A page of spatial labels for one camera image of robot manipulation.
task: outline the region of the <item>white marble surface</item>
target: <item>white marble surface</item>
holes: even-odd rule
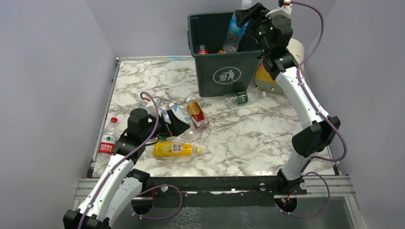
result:
[[[254,91],[254,85],[248,91]],[[121,62],[107,119],[118,118],[127,127],[129,112],[138,107],[139,93],[160,96],[168,106],[183,109],[188,97],[200,104],[210,128],[196,144],[205,152],[187,157],[156,158],[149,146],[135,168],[151,176],[258,176],[275,175],[287,162],[291,138],[301,130],[296,111],[283,95],[268,94],[259,101],[226,109],[222,97],[201,98],[193,60]],[[188,143],[183,137],[172,141]],[[329,157],[325,150],[320,153]],[[334,174],[332,163],[314,161],[307,171]]]

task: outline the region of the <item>yellow and white container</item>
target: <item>yellow and white container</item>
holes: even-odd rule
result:
[[[175,142],[158,142],[153,146],[154,156],[188,156],[201,153],[201,147]]]

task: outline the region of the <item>black cable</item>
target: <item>black cable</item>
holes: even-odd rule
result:
[[[152,146],[152,145],[154,145],[154,144],[156,144],[156,143],[158,143],[159,142],[159,136],[158,136],[158,140],[156,141],[156,142],[152,142],[152,143],[149,143],[149,144],[145,144],[145,146]]]

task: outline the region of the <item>green trash bin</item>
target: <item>green trash bin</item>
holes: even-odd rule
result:
[[[261,51],[256,41],[243,36],[238,52],[222,53],[229,21],[233,12],[191,14],[188,17],[188,41],[195,58],[198,89],[201,97],[222,96],[246,91],[255,75]],[[205,45],[208,54],[197,54],[199,45]]]

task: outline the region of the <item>yellow label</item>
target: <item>yellow label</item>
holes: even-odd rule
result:
[[[187,156],[192,154],[192,146],[175,142],[158,142],[153,147],[154,156]]]

